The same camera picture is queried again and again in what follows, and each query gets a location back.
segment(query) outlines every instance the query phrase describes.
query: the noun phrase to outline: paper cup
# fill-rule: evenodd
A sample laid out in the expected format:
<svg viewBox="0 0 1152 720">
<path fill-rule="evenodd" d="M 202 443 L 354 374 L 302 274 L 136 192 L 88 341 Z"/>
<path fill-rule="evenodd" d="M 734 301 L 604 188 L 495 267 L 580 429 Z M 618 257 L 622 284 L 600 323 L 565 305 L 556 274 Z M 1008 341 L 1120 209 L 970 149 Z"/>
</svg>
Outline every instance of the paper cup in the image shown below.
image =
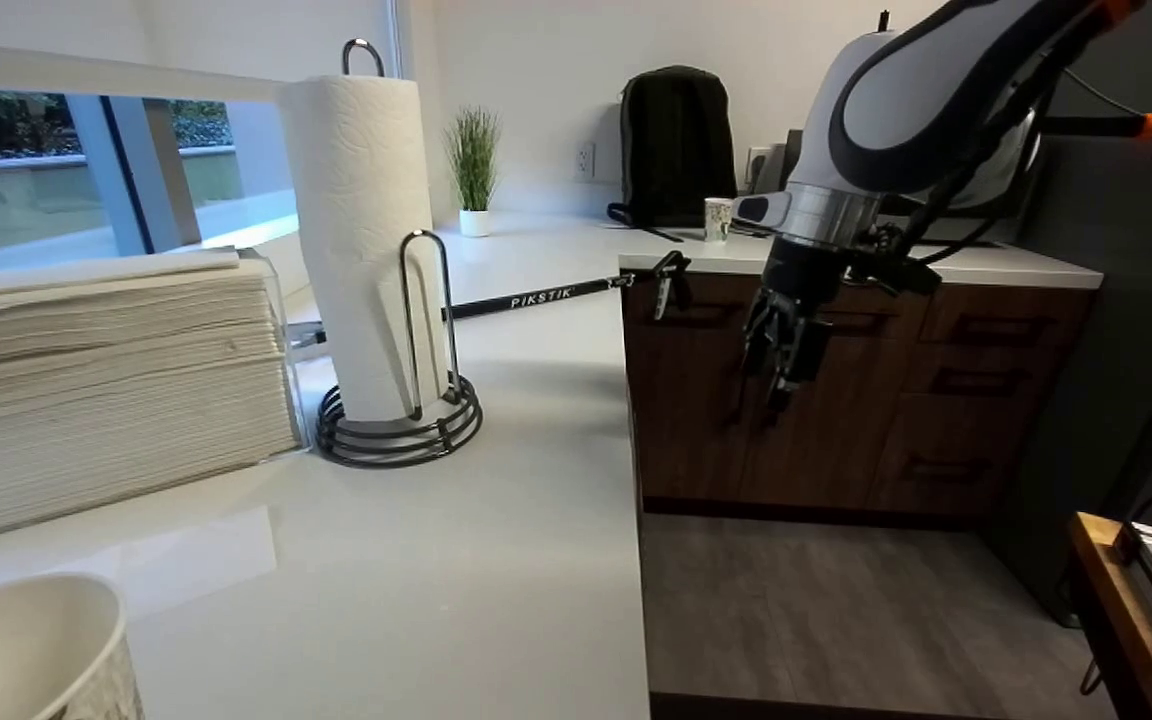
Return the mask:
<svg viewBox="0 0 1152 720">
<path fill-rule="evenodd" d="M 734 196 L 704 196 L 704 241 L 729 241 L 735 226 Z"/>
<path fill-rule="evenodd" d="M 0 586 L 0 717 L 140 720 L 121 596 L 95 576 Z"/>
</svg>

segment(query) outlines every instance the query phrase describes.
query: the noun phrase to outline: paper towel holder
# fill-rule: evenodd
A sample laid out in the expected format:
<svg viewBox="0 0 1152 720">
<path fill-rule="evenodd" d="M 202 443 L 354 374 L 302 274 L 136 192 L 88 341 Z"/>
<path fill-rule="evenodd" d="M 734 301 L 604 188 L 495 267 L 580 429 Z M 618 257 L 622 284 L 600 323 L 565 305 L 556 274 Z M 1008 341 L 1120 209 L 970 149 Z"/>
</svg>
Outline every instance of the paper towel holder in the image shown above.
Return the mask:
<svg viewBox="0 0 1152 720">
<path fill-rule="evenodd" d="M 446 305 L 452 308 L 450 243 L 430 227 L 407 234 L 399 243 L 399 287 L 403 287 L 403 333 L 407 333 L 407 359 L 413 359 L 413 407 L 399 419 L 350 419 L 340 385 L 336 385 L 320 400 L 320 426 L 317 426 L 317 449 L 336 463 L 356 463 L 356 470 L 430 463 L 430 460 L 452 457 L 486 429 L 486 403 L 476 387 L 462 378 L 458 321 L 450 311 L 436 311 L 450 327 L 450 365 L 452 365 L 450 385 L 436 407 L 420 403 L 420 368 L 418 368 L 420 357 L 418 357 L 418 316 L 413 316 L 413 284 L 407 284 L 407 267 L 413 267 L 407 253 L 418 241 L 436 243 Z"/>
<path fill-rule="evenodd" d="M 384 76 L 384 55 L 379 55 L 379 48 L 368 45 L 364 37 L 343 42 L 343 48 L 340 48 L 340 76 L 350 76 L 350 55 L 354 55 L 356 48 L 368 52 L 374 64 L 376 64 L 376 76 Z"/>
</svg>

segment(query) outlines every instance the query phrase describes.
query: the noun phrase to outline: drawer handle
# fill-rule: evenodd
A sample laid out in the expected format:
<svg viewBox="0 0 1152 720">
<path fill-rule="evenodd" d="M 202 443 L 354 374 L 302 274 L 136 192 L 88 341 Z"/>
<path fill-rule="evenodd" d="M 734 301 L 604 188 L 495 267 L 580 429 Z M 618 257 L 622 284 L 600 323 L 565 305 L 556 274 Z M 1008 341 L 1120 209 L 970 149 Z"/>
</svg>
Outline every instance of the drawer handle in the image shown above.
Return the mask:
<svg viewBox="0 0 1152 720">
<path fill-rule="evenodd" d="M 831 338 L 880 338 L 887 327 L 887 311 L 853 311 L 853 316 L 828 316 Z"/>
<path fill-rule="evenodd" d="M 1052 316 L 974 316 L 965 311 L 949 341 L 951 343 L 1036 343 Z"/>
<path fill-rule="evenodd" d="M 1020 395 L 1029 374 L 970 374 L 970 368 L 939 368 L 934 378 L 936 395 Z"/>
<path fill-rule="evenodd" d="M 974 483 L 986 477 L 991 460 L 930 460 L 930 457 L 908 457 L 901 482 L 905 483 Z"/>
</svg>

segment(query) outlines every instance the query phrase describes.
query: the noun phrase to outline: kitchen counter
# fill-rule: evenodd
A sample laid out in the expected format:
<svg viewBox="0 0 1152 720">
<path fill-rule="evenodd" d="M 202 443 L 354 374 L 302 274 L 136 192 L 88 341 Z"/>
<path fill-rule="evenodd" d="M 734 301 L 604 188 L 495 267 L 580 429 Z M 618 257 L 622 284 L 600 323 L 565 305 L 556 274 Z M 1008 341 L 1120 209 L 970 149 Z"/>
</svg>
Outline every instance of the kitchen counter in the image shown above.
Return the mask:
<svg viewBox="0 0 1152 720">
<path fill-rule="evenodd" d="M 675 248 L 595 222 L 450 243 L 458 301 Z M 759 274 L 765 248 L 686 243 L 691 274 Z M 949 281 L 1098 287 L 1100 274 L 1001 248 L 965 253 Z M 622 298 L 467 321 L 462 357 L 487 426 L 439 463 L 364 474 L 288 451 L 6 532 L 0 581 L 111 576 L 152 720 L 644 720 Z M 311 407 L 334 365 L 304 359 L 302 379 Z"/>
</svg>

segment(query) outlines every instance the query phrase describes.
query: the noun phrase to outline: stack of napkins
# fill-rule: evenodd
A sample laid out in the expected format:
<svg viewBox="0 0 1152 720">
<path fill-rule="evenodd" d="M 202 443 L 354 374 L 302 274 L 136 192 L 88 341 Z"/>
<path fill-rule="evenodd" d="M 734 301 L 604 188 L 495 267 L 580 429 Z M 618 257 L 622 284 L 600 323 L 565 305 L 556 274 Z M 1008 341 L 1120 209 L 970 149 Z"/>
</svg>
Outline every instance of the stack of napkins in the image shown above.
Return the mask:
<svg viewBox="0 0 1152 720">
<path fill-rule="evenodd" d="M 295 449 L 262 261 L 0 281 L 0 530 Z"/>
</svg>

